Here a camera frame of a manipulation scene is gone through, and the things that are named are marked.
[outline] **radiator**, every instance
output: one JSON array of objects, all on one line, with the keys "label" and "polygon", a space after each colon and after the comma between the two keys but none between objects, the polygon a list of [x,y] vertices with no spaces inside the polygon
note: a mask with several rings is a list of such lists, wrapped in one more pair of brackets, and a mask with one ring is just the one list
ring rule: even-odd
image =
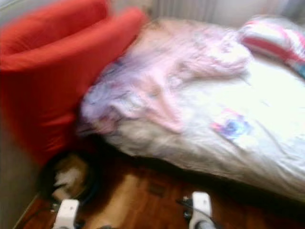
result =
[{"label": "radiator", "polygon": [[151,16],[213,21],[216,0],[154,0]]}]

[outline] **pink blanket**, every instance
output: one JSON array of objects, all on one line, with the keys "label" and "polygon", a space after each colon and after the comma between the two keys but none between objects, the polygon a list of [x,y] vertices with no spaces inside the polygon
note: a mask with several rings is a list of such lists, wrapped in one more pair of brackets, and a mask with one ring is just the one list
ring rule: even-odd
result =
[{"label": "pink blanket", "polygon": [[81,106],[83,120],[101,134],[114,131],[123,118],[147,118],[181,132],[175,90],[194,78],[246,71],[251,55],[235,37],[235,31],[193,21],[149,24],[89,90]]}]

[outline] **mattress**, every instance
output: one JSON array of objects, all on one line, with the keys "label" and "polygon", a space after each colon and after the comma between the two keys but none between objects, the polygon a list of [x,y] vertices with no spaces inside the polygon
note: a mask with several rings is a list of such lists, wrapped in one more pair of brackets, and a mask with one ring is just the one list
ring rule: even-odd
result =
[{"label": "mattress", "polygon": [[[158,158],[305,201],[304,79],[255,54],[245,74],[193,80],[176,96],[181,133],[145,118],[122,119],[105,139],[131,156]],[[251,141],[236,144],[211,128],[225,108],[251,120]]]}]

